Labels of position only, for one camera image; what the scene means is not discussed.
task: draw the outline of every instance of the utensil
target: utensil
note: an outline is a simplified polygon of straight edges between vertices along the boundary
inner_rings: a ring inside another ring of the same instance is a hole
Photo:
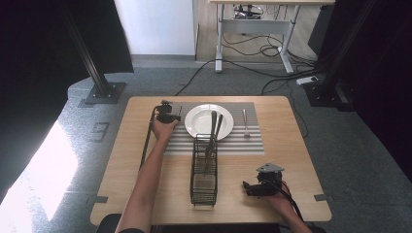
[[[219,135],[219,131],[221,130],[221,124],[223,121],[223,115],[219,115],[219,119],[218,119],[218,127],[216,129],[216,133],[215,133],[215,137],[213,138],[213,143],[212,146],[210,147],[210,151],[209,151],[209,156],[206,159],[206,166],[205,166],[205,172],[207,172],[209,170],[209,159],[213,153],[213,150],[215,149],[216,146],[216,141],[218,141],[218,135]]]
[[[215,128],[216,128],[216,118],[218,116],[218,113],[216,111],[212,111],[212,127],[210,131],[210,140],[209,140],[209,145],[207,146],[205,152],[206,152],[206,159],[210,157],[210,152],[212,151],[212,146],[213,146],[213,141],[215,140]]]
[[[246,116],[246,110],[243,109],[243,120],[245,121],[245,132],[243,133],[243,136],[245,138],[251,137],[251,133],[249,133],[248,130],[248,117]]]
[[[215,146],[215,128],[216,128],[216,118],[218,116],[218,113],[216,111],[212,111],[212,127],[210,131],[210,140],[209,140],[209,145],[207,146],[205,150],[205,172],[209,168],[209,159],[212,157],[213,149]]]
[[[223,115],[219,115],[218,128],[216,129],[216,134],[215,134],[216,141],[218,141],[218,136],[219,136],[219,131],[221,130],[222,121],[223,121]]]

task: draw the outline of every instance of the metal fork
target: metal fork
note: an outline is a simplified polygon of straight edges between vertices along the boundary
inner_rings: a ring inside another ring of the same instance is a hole
[[[251,137],[251,133],[249,133],[248,130],[248,117],[246,116],[246,110],[243,109],[243,120],[245,121],[245,132],[243,133],[243,136],[245,138]]]

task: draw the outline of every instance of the white plate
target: white plate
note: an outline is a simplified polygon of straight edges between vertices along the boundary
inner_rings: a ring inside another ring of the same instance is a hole
[[[216,128],[218,128],[219,115],[223,115],[218,140],[223,139],[233,129],[233,116],[222,106],[214,104],[199,105],[191,109],[185,118],[185,127],[188,133],[195,138],[197,134],[210,134],[212,129],[212,111],[218,113]]]

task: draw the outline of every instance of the human arm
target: human arm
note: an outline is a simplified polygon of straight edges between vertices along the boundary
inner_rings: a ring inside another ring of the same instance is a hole
[[[152,130],[156,142],[139,171],[116,232],[127,228],[138,228],[146,233],[151,231],[152,213],[160,180],[163,154],[178,122],[178,120],[174,120],[171,123],[164,124],[154,118]]]
[[[291,194],[285,182],[282,184],[282,189]],[[309,227],[299,218],[293,209],[291,202],[282,193],[277,193],[273,196],[263,196],[270,206],[275,210],[291,229],[293,233],[312,233]]]

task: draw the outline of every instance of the white wall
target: white wall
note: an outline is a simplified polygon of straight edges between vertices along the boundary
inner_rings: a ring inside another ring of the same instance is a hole
[[[115,0],[131,54],[195,55],[192,0]]]

